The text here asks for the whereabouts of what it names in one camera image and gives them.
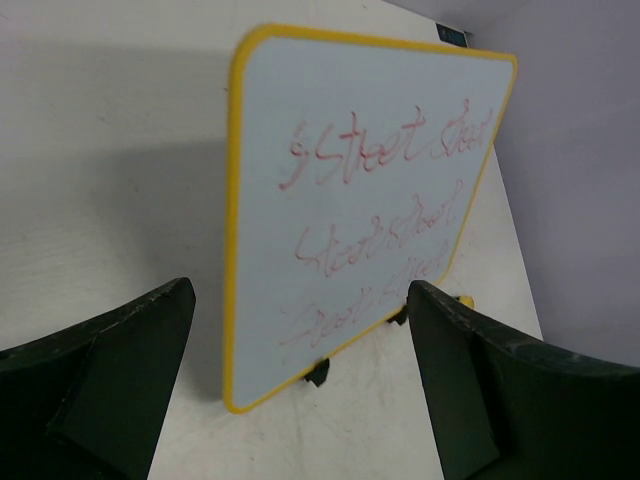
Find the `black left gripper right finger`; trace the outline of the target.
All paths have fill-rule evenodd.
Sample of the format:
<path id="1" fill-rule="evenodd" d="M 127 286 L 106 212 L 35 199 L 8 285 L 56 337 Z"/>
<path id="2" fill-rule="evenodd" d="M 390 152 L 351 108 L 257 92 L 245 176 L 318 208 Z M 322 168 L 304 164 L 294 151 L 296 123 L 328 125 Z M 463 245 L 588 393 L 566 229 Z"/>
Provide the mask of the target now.
<path id="1" fill-rule="evenodd" d="M 407 310 L 448 479 L 635 479 L 639 371 L 571 352 L 413 282 Z"/>

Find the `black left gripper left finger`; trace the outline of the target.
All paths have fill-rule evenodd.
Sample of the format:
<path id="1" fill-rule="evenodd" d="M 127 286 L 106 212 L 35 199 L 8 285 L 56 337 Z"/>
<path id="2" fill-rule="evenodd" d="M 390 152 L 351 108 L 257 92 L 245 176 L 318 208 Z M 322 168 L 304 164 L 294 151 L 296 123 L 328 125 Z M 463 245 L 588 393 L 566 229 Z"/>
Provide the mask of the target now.
<path id="1" fill-rule="evenodd" d="M 147 478 L 194 310 L 176 278 L 2 351 L 2 478 Z"/>

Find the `yellow framed whiteboard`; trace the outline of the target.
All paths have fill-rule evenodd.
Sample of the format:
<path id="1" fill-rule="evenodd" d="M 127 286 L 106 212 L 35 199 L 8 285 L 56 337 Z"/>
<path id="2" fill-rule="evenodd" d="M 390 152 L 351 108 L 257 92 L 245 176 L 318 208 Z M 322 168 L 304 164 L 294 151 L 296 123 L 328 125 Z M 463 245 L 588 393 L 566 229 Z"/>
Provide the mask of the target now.
<path id="1" fill-rule="evenodd" d="M 506 53 L 265 24 L 229 72 L 223 399 L 244 413 L 453 262 L 518 73 Z"/>

